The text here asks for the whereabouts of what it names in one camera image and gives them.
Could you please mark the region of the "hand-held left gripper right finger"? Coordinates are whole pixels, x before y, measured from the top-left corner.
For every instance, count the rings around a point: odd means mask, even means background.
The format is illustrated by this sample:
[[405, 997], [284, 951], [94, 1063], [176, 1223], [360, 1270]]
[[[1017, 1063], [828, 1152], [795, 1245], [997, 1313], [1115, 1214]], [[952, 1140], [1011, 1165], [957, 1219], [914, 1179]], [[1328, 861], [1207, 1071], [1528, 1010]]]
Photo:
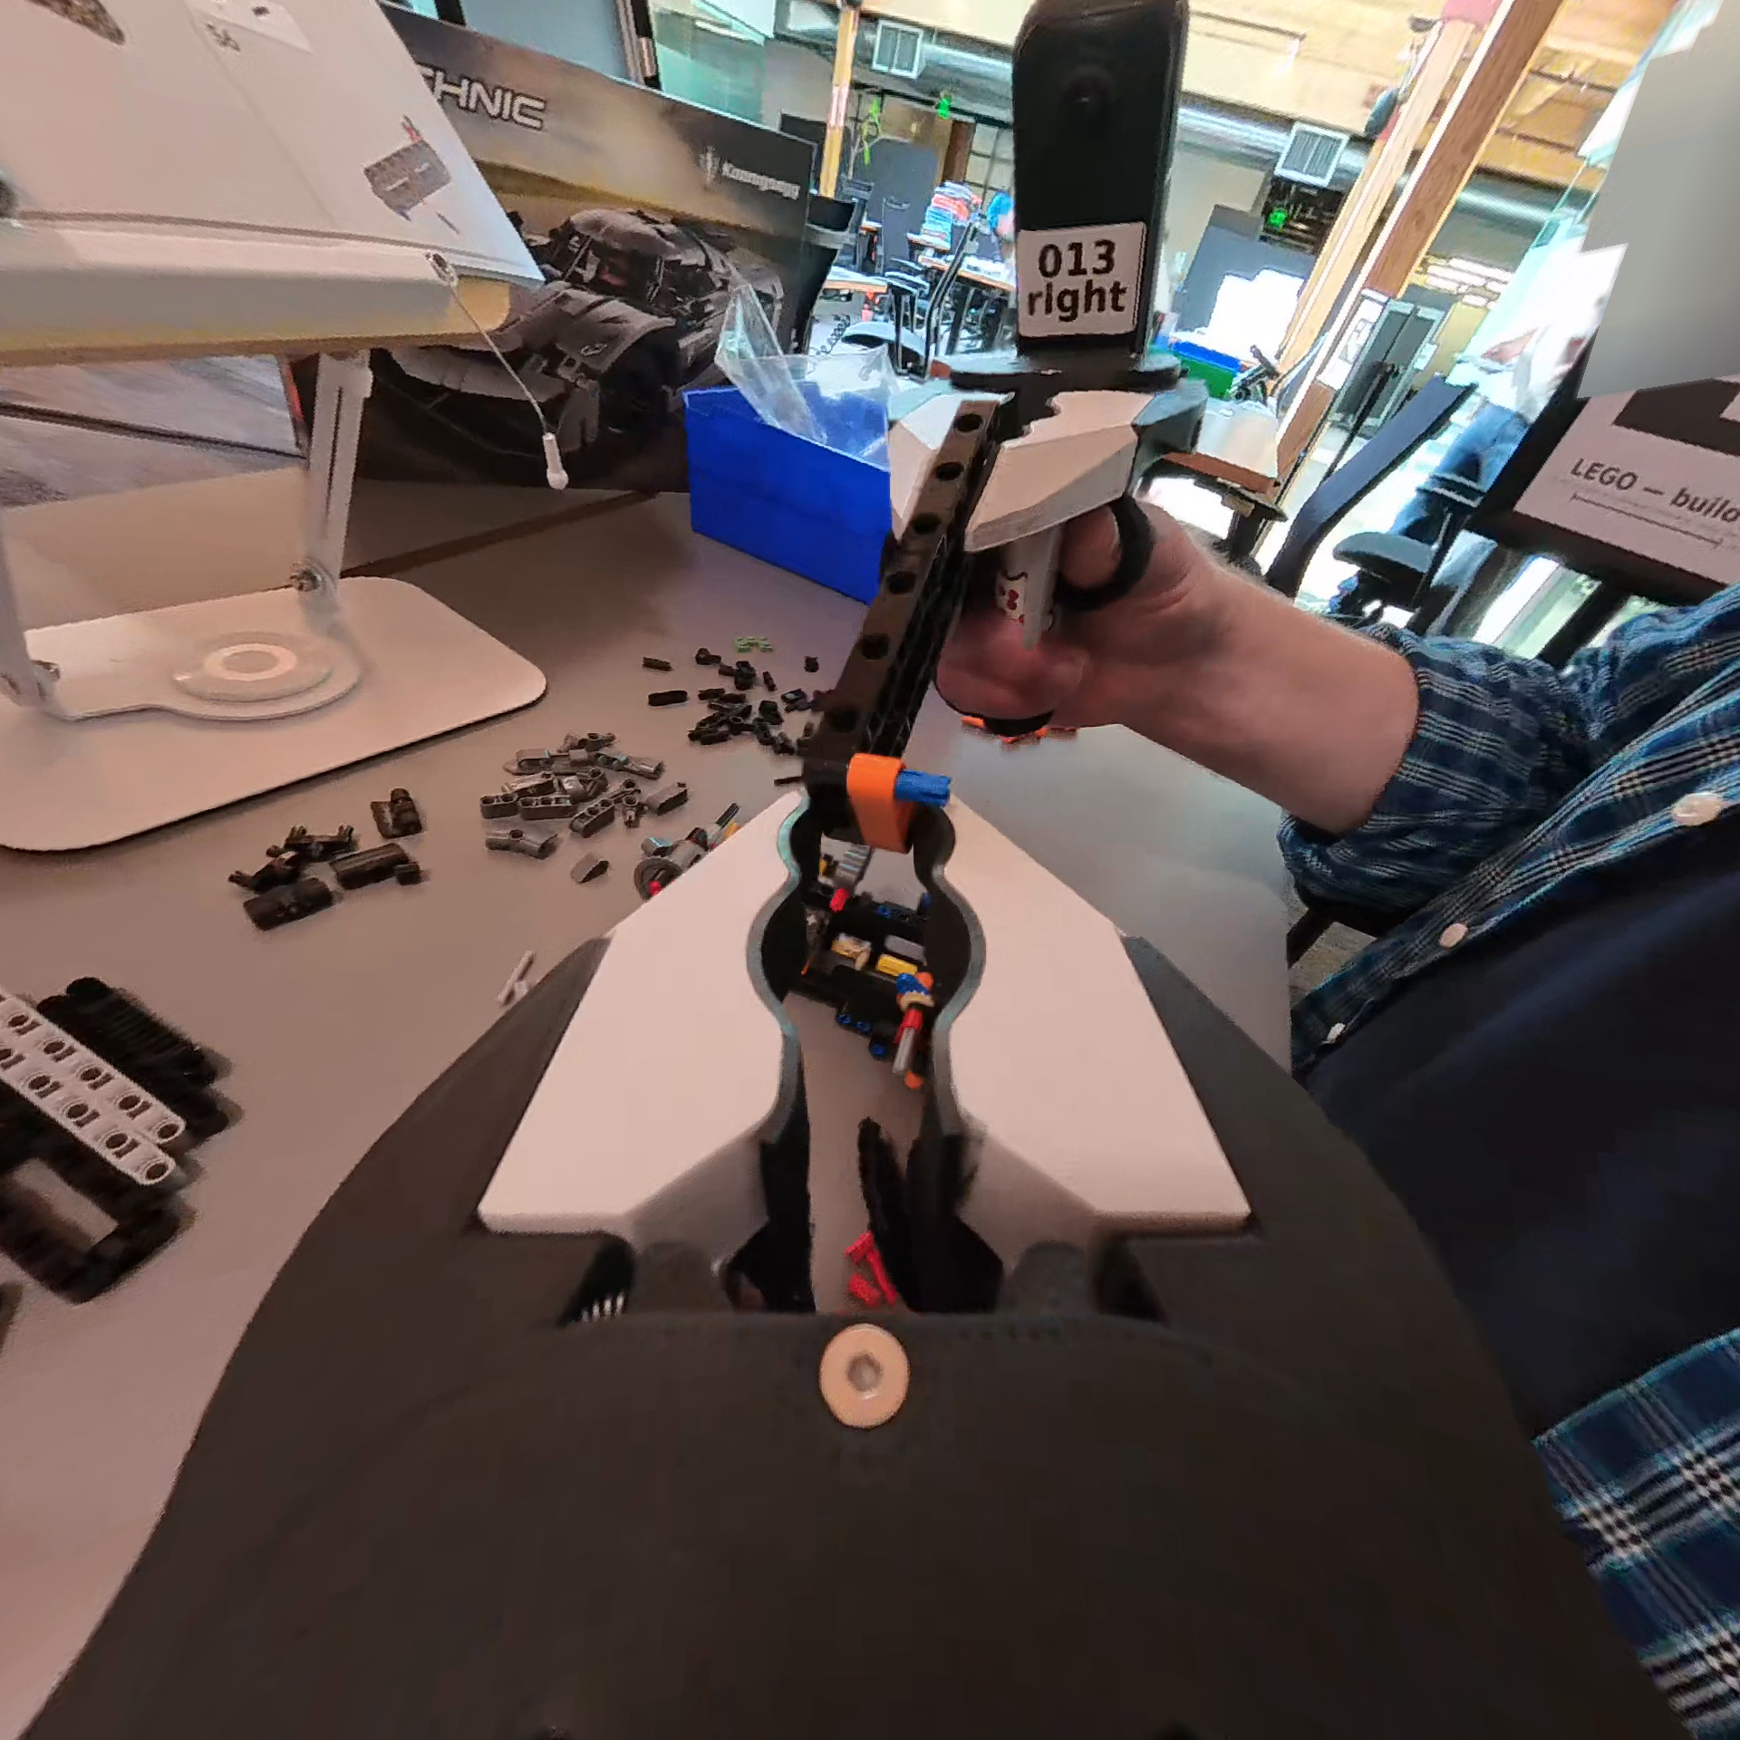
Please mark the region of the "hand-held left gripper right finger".
[[933, 1309], [985, 1309], [1040, 1245], [1248, 1230], [1148, 960], [969, 804], [933, 810]]

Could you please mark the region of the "long black lego frame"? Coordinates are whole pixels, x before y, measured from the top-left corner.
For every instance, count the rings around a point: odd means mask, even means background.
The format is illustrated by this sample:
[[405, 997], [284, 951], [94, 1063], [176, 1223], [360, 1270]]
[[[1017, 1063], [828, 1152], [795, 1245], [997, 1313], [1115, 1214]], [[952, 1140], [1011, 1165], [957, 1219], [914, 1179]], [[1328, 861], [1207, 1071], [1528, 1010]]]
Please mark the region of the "long black lego frame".
[[847, 764], [859, 753], [906, 760], [946, 630], [963, 611], [966, 526], [997, 448], [1004, 396], [940, 390], [921, 406], [963, 412], [906, 534], [886, 542], [881, 587], [803, 750], [807, 809], [822, 834], [849, 843], [861, 840], [847, 798]]

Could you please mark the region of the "lego car chassis assembly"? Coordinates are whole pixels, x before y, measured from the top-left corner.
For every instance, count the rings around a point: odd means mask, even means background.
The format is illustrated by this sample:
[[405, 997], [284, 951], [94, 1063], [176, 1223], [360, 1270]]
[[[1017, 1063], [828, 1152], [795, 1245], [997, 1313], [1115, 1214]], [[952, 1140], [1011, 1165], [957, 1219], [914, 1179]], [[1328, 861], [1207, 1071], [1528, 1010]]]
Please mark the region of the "lego car chassis assembly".
[[608, 933], [646, 976], [636, 1010], [674, 986], [708, 995], [714, 1013], [770, 1020], [778, 1071], [778, 1010], [791, 995], [810, 997], [918, 1091], [943, 997], [927, 952], [927, 898], [902, 905], [874, 895], [874, 849], [792, 840], [803, 819], [803, 794], [776, 795], [733, 837], [708, 834], [711, 855], [687, 861], [683, 881], [665, 859], [643, 859], [650, 898]]

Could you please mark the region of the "orange lego connector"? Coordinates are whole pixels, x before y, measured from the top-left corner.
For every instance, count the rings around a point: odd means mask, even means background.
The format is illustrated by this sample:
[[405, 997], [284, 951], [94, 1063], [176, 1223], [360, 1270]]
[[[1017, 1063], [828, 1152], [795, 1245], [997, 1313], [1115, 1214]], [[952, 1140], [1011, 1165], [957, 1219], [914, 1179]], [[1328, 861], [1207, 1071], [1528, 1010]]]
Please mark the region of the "orange lego connector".
[[908, 831], [918, 810], [899, 781], [902, 759], [859, 753], [847, 764], [847, 801], [853, 809], [859, 840], [877, 852], [908, 852]]

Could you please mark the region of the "person's right forearm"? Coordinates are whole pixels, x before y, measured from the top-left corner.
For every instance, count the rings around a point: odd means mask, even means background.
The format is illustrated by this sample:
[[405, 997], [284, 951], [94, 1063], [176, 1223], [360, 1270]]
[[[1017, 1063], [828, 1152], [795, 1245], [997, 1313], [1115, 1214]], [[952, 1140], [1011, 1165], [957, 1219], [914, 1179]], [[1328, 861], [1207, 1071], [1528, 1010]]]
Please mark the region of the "person's right forearm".
[[1303, 898], [1398, 917], [1294, 1010], [1294, 1075], [1429, 967], [1590, 895], [1597, 872], [1736, 819], [1736, 587], [1651, 611], [1568, 667], [1378, 625], [1418, 724], [1362, 825], [1288, 813]]

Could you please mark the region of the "lego set box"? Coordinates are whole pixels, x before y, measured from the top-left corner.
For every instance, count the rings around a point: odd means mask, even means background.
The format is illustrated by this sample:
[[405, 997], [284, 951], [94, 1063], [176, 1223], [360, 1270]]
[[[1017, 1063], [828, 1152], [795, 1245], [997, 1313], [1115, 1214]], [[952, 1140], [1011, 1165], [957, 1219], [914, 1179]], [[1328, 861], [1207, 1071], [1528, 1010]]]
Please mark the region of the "lego set box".
[[733, 289], [757, 292], [782, 344], [804, 321], [813, 150], [454, 22], [386, 14], [538, 279], [513, 292], [501, 360], [479, 337], [374, 352], [360, 479], [544, 488], [551, 433], [572, 488], [687, 491], [687, 395], [726, 384]]

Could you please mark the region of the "black ribbed lego beam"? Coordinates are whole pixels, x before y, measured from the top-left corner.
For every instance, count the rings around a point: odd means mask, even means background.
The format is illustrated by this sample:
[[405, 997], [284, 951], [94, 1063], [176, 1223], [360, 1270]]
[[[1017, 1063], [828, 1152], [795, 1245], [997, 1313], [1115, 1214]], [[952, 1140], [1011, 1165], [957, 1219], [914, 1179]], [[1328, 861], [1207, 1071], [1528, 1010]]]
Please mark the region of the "black ribbed lego beam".
[[238, 1122], [241, 1111], [221, 1091], [227, 1056], [164, 1020], [128, 989], [76, 976], [35, 1010], [178, 1112], [187, 1143], [210, 1143]]

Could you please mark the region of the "light grey lego beam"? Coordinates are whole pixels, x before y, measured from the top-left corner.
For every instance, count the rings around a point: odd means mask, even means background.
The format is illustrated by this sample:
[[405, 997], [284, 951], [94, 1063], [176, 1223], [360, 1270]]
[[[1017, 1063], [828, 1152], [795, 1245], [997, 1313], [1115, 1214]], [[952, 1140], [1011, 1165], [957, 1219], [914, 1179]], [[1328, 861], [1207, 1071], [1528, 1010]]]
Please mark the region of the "light grey lego beam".
[[109, 1165], [112, 1173], [125, 1176], [140, 1188], [183, 1188], [183, 1168], [173, 1154], [173, 1145], [155, 1145], [140, 1140], [136, 1130], [125, 1127], [119, 1120], [97, 1120], [84, 1105], [75, 1105], [72, 1112], [79, 1122], [93, 1122], [90, 1130], [76, 1133], [53, 1120], [50, 1106], [35, 1105], [32, 1097], [20, 1094], [23, 1105], [48, 1117], [63, 1133], [67, 1133], [85, 1154], [97, 1164]]
[[119, 1120], [155, 1145], [176, 1145], [187, 1137], [187, 1120], [8, 992], [2, 992], [2, 1084], [50, 1106], [53, 1120], [76, 1133], [93, 1127], [72, 1112], [75, 1105], [84, 1105], [97, 1120]]

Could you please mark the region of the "lego instruction booklet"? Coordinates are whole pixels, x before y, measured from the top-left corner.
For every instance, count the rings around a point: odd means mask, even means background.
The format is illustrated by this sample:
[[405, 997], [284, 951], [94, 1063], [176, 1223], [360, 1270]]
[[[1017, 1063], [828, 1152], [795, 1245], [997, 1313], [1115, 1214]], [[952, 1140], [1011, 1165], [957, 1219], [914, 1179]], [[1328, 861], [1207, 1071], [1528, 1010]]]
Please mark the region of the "lego instruction booklet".
[[466, 337], [513, 285], [375, 2], [2, 2], [2, 365]]

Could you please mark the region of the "blue plastic bin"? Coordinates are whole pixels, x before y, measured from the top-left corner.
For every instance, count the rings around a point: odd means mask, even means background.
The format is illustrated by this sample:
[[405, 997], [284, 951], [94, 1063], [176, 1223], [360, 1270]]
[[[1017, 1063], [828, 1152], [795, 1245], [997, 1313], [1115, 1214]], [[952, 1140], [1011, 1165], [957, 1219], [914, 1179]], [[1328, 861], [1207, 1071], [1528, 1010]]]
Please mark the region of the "blue plastic bin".
[[687, 390], [690, 526], [869, 605], [895, 531], [886, 396], [810, 383], [798, 396], [821, 442], [766, 424], [733, 384]]

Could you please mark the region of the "clear plastic parts bag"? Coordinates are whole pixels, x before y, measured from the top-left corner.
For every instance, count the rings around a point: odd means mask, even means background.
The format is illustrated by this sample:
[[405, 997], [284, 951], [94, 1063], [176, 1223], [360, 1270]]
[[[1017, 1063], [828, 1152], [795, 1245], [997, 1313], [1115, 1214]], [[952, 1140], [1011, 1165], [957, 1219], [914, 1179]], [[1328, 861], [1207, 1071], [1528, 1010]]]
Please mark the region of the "clear plastic parts bag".
[[714, 360], [770, 430], [887, 471], [898, 371], [881, 344], [838, 344], [827, 356], [784, 352], [761, 295], [736, 279]]

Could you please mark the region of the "black office chair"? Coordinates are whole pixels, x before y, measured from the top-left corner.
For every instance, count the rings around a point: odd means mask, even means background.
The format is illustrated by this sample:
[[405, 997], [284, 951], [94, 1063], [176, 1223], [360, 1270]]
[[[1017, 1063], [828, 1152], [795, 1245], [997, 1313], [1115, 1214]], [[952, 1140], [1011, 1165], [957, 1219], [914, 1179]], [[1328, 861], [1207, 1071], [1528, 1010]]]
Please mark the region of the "black office chair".
[[1328, 471], [1288, 525], [1288, 537], [1267, 568], [1267, 587], [1297, 599], [1322, 538], [1365, 504], [1415, 451], [1433, 442], [1475, 395], [1475, 383], [1433, 375], [1424, 389], [1347, 458]]

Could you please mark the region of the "pile of small black connectors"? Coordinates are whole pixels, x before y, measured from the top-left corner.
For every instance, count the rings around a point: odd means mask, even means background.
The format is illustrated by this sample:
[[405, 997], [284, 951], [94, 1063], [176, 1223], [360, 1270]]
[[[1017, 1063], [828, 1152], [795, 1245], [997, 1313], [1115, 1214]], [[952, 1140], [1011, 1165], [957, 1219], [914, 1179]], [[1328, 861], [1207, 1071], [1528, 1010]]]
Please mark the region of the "pile of small black connectors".
[[730, 649], [696, 649], [687, 667], [643, 661], [658, 683], [646, 692], [650, 710], [687, 720], [687, 744], [698, 750], [757, 745], [776, 759], [795, 759], [813, 736], [827, 690], [818, 661], [803, 664], [807, 683], [784, 683], [757, 658]]

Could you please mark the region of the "person's dark trousers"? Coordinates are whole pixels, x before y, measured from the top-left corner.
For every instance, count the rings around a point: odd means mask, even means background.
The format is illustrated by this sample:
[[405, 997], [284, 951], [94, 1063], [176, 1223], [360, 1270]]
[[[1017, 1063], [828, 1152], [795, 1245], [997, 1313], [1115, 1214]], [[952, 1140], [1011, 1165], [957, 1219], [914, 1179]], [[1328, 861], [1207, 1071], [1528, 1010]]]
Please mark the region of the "person's dark trousers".
[[1736, 861], [1452, 943], [1303, 1077], [1552, 1430], [1736, 1330]]

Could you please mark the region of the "white paper sign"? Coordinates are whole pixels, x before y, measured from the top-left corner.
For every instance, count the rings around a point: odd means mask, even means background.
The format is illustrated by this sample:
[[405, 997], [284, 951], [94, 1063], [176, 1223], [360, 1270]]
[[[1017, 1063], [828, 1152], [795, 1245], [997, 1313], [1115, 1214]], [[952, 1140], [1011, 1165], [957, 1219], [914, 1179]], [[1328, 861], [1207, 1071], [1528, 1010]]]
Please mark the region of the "white paper sign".
[[1736, 375], [1568, 396], [1516, 511], [1634, 566], [1736, 584]]

